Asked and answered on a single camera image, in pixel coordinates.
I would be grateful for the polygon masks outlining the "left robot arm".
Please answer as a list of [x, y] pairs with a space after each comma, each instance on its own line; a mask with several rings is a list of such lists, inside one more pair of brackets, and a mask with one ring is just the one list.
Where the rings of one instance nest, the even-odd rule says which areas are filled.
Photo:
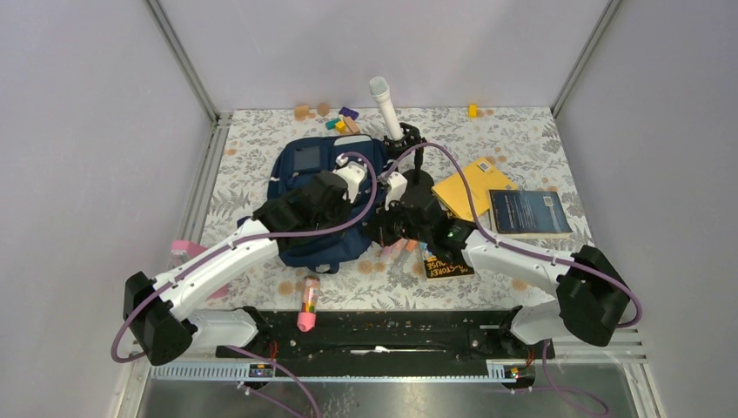
[[151, 365], [184, 354], [205, 325], [191, 316], [212, 293], [247, 267], [313, 237], [354, 224], [352, 204], [366, 170], [349, 165], [312, 175], [306, 185], [268, 199], [219, 244], [154, 278], [138, 272], [124, 284], [124, 324]]

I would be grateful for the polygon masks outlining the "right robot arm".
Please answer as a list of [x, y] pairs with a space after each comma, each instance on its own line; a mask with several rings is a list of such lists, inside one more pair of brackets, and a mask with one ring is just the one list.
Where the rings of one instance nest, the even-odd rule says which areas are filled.
[[416, 190], [378, 208], [364, 234], [382, 246], [399, 239], [416, 240], [446, 263], [465, 264], [477, 273], [502, 273], [550, 295], [549, 302], [512, 309], [500, 324], [500, 350], [513, 359], [541, 341], [562, 336], [605, 347], [634, 301], [632, 291], [599, 249], [583, 246], [566, 253], [503, 239], [483, 226], [448, 215], [436, 198]]

